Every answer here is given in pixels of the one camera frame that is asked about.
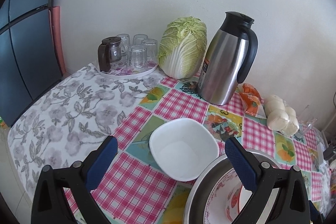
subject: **thermos label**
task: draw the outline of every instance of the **thermos label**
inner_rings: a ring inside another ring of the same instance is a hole
[[[202,87],[205,74],[206,74],[206,72],[208,70],[208,66],[209,66],[209,60],[205,58],[204,62],[203,62],[203,66],[202,66],[201,76],[199,77],[199,80],[198,80],[198,87],[199,88]]]

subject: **teapot lid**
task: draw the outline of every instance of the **teapot lid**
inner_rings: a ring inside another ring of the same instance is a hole
[[[121,37],[107,37],[107,38],[104,38],[104,39],[101,41],[101,43],[102,43],[103,45],[106,45],[106,44],[111,43],[111,44],[114,44],[114,45],[116,45],[116,46],[118,46],[118,45],[120,44],[120,42],[121,42]]]

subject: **stainless steel thermos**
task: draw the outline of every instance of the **stainless steel thermos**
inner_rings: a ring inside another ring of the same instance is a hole
[[[226,105],[247,77],[258,48],[257,36],[251,30],[253,22],[244,14],[226,12],[206,52],[197,86],[207,102]]]

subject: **white bowl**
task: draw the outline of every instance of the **white bowl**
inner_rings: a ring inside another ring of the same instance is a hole
[[[158,127],[149,139],[158,166],[178,181],[196,179],[219,156],[211,133],[199,122],[180,118]]]

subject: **plastic bag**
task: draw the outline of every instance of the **plastic bag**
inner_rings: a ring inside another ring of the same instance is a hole
[[[243,84],[243,91],[244,93],[248,93],[258,97],[259,101],[261,101],[261,96],[254,86],[250,84]]]
[[[250,84],[243,84],[243,91],[239,95],[244,112],[253,117],[266,119],[265,111],[261,104],[261,96],[255,87]]]

